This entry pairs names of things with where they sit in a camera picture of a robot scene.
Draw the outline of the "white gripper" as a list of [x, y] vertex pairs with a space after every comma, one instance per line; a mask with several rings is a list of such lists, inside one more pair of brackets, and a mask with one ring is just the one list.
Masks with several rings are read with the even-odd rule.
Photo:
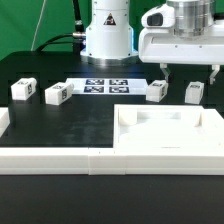
[[215, 3], [165, 3], [147, 11], [141, 19], [139, 58], [160, 63], [166, 82], [167, 64], [212, 65], [209, 83], [224, 65], [224, 13]]

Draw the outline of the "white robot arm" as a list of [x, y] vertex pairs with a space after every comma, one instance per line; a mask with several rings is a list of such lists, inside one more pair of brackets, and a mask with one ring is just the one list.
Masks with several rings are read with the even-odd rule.
[[143, 30], [134, 47], [129, 0], [92, 0], [81, 58], [107, 65], [139, 57], [158, 63], [166, 76], [170, 64], [210, 65], [214, 80], [224, 65], [224, 12], [215, 6], [216, 0], [166, 0], [142, 16]]

